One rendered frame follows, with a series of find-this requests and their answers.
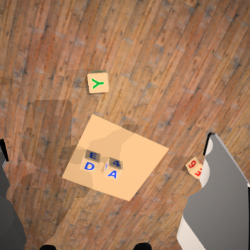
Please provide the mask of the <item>peach square mat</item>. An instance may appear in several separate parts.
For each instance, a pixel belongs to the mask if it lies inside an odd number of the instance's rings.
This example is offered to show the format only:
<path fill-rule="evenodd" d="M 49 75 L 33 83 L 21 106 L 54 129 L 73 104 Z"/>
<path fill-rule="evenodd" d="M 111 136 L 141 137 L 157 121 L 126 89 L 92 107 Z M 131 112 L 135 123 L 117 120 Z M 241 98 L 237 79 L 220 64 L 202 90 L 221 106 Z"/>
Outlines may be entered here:
<path fill-rule="evenodd" d="M 80 170 L 86 149 L 101 154 L 95 174 Z M 130 201 L 168 150 L 93 113 L 62 178 Z M 123 161 L 118 181 L 103 176 L 109 157 Z"/>

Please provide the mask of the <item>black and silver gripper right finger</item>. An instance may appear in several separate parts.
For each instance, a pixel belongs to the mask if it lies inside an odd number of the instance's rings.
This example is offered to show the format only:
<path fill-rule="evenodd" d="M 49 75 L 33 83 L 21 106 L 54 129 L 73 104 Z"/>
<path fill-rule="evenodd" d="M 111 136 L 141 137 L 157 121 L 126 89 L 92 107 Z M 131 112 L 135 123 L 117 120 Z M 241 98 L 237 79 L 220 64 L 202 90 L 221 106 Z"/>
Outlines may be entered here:
<path fill-rule="evenodd" d="M 225 144 L 209 133 L 199 180 L 177 240 L 182 250 L 250 250 L 250 183 Z"/>

